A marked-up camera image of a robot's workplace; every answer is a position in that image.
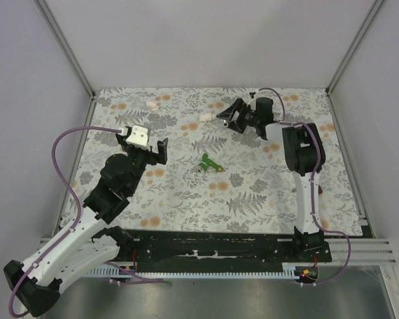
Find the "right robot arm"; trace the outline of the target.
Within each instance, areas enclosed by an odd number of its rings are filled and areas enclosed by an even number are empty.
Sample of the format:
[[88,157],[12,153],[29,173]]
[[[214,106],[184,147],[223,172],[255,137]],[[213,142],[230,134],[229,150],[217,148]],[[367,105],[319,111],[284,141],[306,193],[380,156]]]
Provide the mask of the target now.
[[291,253],[298,261],[309,260],[325,243],[324,231],[320,228],[319,174],[326,155],[316,125],[276,121],[273,99],[268,97],[254,97],[248,103],[238,98],[215,117],[237,133],[252,127],[263,140],[282,141],[285,163],[293,174],[297,190],[297,220]]

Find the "white pipe elbow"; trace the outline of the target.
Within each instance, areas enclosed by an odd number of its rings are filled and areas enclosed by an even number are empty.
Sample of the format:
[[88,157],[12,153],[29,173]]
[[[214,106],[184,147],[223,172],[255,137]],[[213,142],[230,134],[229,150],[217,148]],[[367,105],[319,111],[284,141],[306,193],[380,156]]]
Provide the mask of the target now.
[[155,111],[159,108],[159,106],[153,101],[147,101],[146,107],[153,111]]

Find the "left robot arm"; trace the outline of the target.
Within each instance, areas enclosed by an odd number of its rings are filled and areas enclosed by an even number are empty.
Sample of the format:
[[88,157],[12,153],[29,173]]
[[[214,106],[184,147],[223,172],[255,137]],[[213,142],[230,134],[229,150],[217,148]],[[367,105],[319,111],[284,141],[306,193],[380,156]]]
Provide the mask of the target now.
[[105,161],[96,187],[76,202],[76,217],[30,257],[5,265],[11,317],[42,316],[86,272],[114,257],[132,256],[131,236],[110,224],[128,206],[147,165],[167,163],[168,140],[159,141],[153,152],[145,132],[127,128],[115,134],[124,151]]

